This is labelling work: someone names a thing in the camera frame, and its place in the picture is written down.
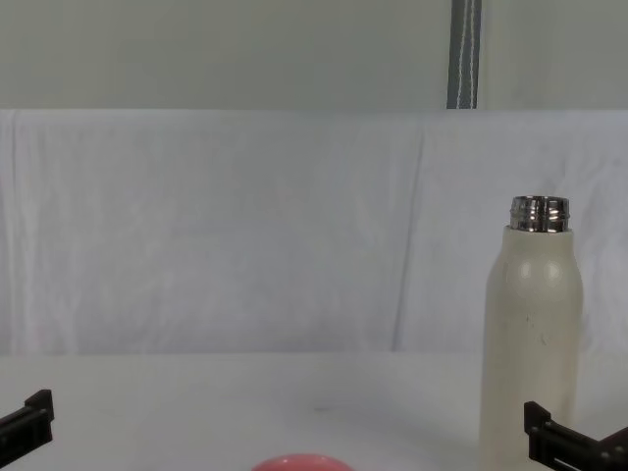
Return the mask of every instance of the pink object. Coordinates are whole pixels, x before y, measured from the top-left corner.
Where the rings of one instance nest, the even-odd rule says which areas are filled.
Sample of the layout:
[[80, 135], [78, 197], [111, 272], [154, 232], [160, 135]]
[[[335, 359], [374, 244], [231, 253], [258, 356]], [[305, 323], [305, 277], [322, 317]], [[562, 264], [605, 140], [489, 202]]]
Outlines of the pink object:
[[269, 459], [253, 471], [353, 471], [342, 461], [322, 454], [287, 454]]

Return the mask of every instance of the white water bottle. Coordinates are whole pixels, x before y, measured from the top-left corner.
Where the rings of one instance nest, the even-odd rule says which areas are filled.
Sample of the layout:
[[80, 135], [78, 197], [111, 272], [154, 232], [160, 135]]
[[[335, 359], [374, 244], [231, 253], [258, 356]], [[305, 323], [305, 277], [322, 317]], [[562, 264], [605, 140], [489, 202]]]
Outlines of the white water bottle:
[[569, 425], [582, 317], [582, 280], [569, 201], [519, 196], [487, 286], [479, 471], [546, 469], [528, 459], [523, 404]]

